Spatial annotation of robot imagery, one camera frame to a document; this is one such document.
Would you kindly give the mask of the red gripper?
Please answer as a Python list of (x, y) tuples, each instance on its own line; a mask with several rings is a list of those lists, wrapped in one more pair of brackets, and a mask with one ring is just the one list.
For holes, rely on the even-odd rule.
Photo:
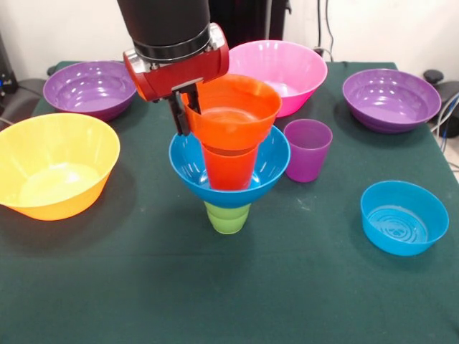
[(178, 135), (189, 135), (186, 112), (179, 101), (179, 90), (186, 88), (189, 107), (200, 114), (198, 82), (208, 82), (226, 74), (229, 47), (222, 28), (211, 23), (206, 30), (209, 42), (204, 49), (181, 61), (150, 62), (135, 49), (125, 51), (123, 60), (138, 94), (146, 101), (168, 97)]

